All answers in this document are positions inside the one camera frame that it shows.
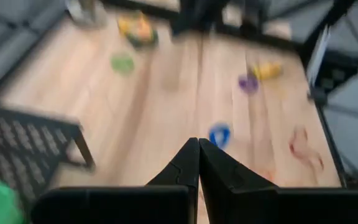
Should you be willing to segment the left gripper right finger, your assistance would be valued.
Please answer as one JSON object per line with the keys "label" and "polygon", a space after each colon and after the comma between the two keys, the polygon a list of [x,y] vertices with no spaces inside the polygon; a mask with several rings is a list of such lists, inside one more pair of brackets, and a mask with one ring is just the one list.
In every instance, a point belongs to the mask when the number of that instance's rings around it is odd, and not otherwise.
{"label": "left gripper right finger", "polygon": [[211,223],[358,223],[358,190],[279,187],[207,139],[200,179]]}

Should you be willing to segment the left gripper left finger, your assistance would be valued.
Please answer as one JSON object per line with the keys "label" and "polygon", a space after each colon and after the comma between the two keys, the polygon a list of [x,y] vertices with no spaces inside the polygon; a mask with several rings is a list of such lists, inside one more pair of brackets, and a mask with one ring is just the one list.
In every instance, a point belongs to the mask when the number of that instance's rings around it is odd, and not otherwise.
{"label": "left gripper left finger", "polygon": [[150,182],[131,187],[64,187],[43,194],[32,223],[196,223],[200,145],[190,138]]}

